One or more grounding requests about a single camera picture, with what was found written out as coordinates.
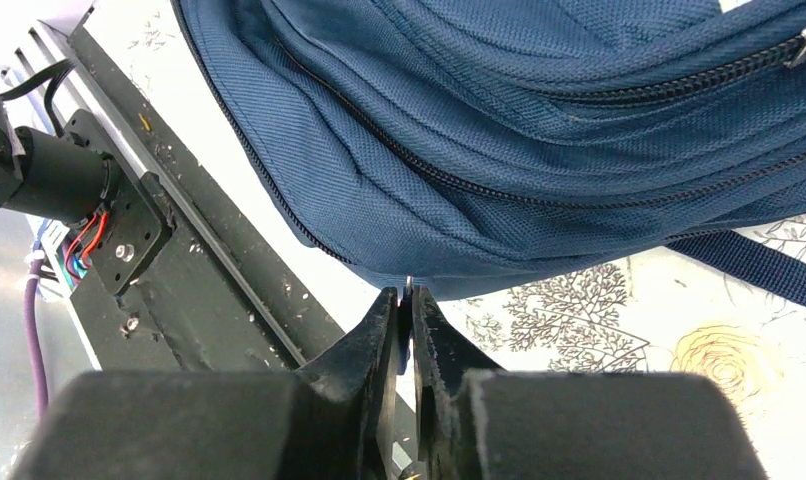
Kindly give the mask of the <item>navy blue student backpack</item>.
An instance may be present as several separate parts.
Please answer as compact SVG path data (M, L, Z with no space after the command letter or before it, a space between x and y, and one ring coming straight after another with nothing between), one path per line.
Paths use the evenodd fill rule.
M177 1L276 211L440 300L664 246L806 307L806 1Z

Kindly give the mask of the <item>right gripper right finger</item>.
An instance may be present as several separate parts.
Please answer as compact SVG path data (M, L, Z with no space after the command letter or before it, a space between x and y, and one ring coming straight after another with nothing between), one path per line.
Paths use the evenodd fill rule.
M731 403L682 373L513 372L410 291L419 457L432 479L762 479Z

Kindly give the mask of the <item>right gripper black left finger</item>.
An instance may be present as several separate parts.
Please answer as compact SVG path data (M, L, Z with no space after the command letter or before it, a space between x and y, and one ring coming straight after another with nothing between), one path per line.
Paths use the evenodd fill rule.
M293 371L93 372L51 404L16 479L388 479L398 295Z

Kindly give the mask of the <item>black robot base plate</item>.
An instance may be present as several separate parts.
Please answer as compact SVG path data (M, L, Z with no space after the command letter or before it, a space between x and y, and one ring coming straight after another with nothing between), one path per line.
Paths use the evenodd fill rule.
M104 369L288 370L342 328L83 27L0 74L0 211L93 244L75 325Z

